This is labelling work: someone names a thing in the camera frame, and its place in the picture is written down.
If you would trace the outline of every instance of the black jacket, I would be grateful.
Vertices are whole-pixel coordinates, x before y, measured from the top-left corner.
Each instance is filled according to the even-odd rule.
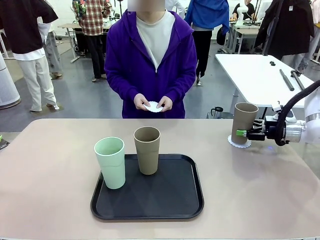
[[[43,23],[58,19],[44,0],[0,0],[0,29],[15,54],[26,54],[43,47],[37,18]]]
[[[279,1],[273,0],[265,11],[255,46],[265,42],[269,24],[276,16]],[[284,0],[268,54],[281,58],[285,55],[307,53],[310,36],[314,36],[314,22],[308,0]]]

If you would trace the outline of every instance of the person in purple hoodie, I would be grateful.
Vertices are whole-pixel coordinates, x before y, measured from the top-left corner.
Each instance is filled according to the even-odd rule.
[[[138,11],[126,11],[108,32],[108,83],[123,100],[123,118],[183,119],[183,99],[196,80],[193,30],[165,10],[162,0],[139,4]],[[148,111],[148,101],[163,106],[162,111]]]

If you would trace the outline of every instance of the white paper coaster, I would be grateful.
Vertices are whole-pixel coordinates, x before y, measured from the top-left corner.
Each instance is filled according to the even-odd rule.
[[[150,106],[147,106],[147,105],[145,105],[145,104],[143,104],[143,106],[145,106],[145,108],[146,108],[147,110],[149,110],[150,112],[159,113],[159,112],[161,112],[162,109],[163,109],[162,106],[159,107],[159,108],[157,108],[158,103],[157,103],[156,101],[150,101],[149,104],[150,104]]]
[[[241,148],[241,149],[246,149],[246,148],[251,146],[251,140],[247,140],[245,144],[236,144],[236,143],[234,143],[233,141],[231,141],[231,135],[228,136],[228,142],[231,145],[233,145],[233,146],[235,146],[237,148]]]

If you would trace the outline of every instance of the blue jacket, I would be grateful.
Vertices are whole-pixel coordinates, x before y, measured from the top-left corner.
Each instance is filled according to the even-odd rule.
[[[203,29],[222,24],[225,34],[229,31],[229,4],[227,0],[191,0],[184,20]]]
[[[136,119],[181,119],[185,117],[183,99],[196,79],[197,54],[193,30],[175,12],[168,49],[156,71],[137,29],[136,12],[126,11],[109,30],[105,72],[110,87],[123,100],[122,117]],[[137,110],[136,94],[159,102],[169,97],[172,109],[153,113]]]

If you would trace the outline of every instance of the gray pants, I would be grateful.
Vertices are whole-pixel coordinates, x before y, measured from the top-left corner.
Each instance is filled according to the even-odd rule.
[[[56,97],[54,94],[54,86],[52,85],[48,61],[46,57],[30,61],[17,61],[20,65],[26,85],[32,97],[31,111],[40,112],[41,108],[41,87],[44,91],[44,98],[47,104],[56,105]]]
[[[300,73],[304,73],[305,69],[308,67],[309,61],[313,57],[319,43],[320,28],[316,25],[313,27],[314,37],[310,37],[309,52],[294,55],[291,63],[291,67],[295,70],[298,70]]]
[[[54,33],[48,33],[45,45],[43,46],[45,56],[49,64],[50,73],[62,73],[62,64],[58,52],[57,42]]]

